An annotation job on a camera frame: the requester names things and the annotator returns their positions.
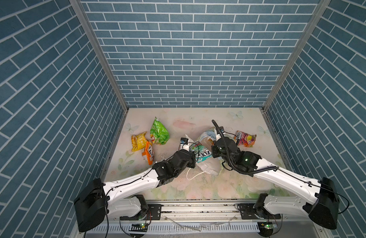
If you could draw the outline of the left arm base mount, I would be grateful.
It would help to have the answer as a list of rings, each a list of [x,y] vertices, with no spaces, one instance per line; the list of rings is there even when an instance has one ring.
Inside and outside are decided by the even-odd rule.
[[[142,208],[141,211],[132,217],[120,217],[121,221],[141,221],[141,220],[160,220],[162,213],[162,204],[148,204],[148,209]]]

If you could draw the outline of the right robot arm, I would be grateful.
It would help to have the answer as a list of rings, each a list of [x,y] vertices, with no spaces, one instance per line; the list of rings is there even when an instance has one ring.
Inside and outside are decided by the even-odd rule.
[[[234,140],[223,135],[216,137],[212,155],[221,157],[239,174],[266,180],[294,194],[293,197],[260,194],[253,207],[257,217],[268,219],[291,214],[308,217],[329,230],[337,228],[340,196],[332,180],[308,178],[283,169],[253,152],[241,151]]]

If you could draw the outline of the orange Fox's candy bag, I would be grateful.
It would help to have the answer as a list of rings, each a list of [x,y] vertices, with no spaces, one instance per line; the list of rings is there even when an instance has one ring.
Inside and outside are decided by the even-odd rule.
[[[152,143],[147,141],[144,151],[142,152],[142,157],[148,162],[148,165],[153,165],[154,163],[154,150],[152,148]]]

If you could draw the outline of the green floral paper bag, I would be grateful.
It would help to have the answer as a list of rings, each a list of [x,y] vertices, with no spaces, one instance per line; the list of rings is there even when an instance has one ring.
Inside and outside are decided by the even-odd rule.
[[[191,174],[189,169],[186,178],[193,180],[202,174],[218,176],[222,170],[222,165],[221,158],[215,158],[212,151],[212,146],[217,140],[215,128],[212,127],[206,130],[196,140],[192,140],[188,135],[186,137],[188,138],[189,151],[194,152],[195,166],[201,170],[201,172],[190,178]]]

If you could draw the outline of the yellow snack bag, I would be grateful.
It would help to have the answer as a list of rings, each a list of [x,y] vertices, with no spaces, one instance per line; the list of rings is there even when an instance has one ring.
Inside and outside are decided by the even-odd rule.
[[[146,138],[147,132],[142,132],[138,135],[131,136],[132,152],[139,151],[146,147],[148,139]]]

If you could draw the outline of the green snack bag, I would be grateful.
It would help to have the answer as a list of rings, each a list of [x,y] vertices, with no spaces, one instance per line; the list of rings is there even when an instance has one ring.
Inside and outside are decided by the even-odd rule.
[[[157,145],[165,145],[170,139],[170,133],[158,118],[153,121],[150,137],[152,143]]]

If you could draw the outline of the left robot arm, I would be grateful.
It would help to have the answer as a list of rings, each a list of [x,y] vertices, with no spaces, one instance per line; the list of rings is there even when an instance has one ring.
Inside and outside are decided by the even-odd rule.
[[[120,208],[121,201],[131,201],[133,197],[147,189],[153,189],[172,182],[186,168],[194,168],[194,152],[181,149],[170,158],[157,162],[150,169],[137,175],[113,181],[102,182],[94,179],[74,200],[79,232],[87,232],[98,226],[109,215],[133,217],[141,211]]]

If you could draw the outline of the Fox's fruits candy bag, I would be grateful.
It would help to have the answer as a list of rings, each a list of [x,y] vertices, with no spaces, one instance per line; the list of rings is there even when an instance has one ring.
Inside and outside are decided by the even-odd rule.
[[[256,134],[248,134],[242,131],[236,131],[235,139],[237,146],[252,148],[255,144],[256,137]]]

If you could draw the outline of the teal Fox's blossom candy bag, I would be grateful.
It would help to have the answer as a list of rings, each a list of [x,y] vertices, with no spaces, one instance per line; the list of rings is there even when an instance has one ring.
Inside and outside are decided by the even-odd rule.
[[[201,163],[212,158],[212,152],[200,142],[192,143],[189,147],[189,150],[194,152],[194,157],[197,163]]]

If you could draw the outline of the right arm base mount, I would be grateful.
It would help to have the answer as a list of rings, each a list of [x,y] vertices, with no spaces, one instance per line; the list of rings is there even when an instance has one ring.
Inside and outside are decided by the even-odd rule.
[[[281,214],[271,214],[263,207],[254,208],[252,203],[239,203],[236,205],[236,209],[239,211],[242,220],[278,220],[282,218]]]

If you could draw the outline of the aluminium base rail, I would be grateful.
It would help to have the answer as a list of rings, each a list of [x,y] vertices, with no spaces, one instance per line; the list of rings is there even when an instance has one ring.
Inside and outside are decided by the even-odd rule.
[[[239,203],[252,203],[255,206],[256,201],[250,199],[231,199],[231,200],[144,200],[132,197],[119,201],[116,205],[112,205],[106,209],[107,213],[103,214],[103,218],[115,222],[120,221],[120,217],[132,217],[138,214],[142,208],[148,209],[148,204],[162,204],[162,220],[175,221],[213,221],[222,222],[230,220],[242,220],[236,205]],[[295,219],[301,219],[300,215],[294,215],[290,212],[277,213],[282,217],[288,215]]]

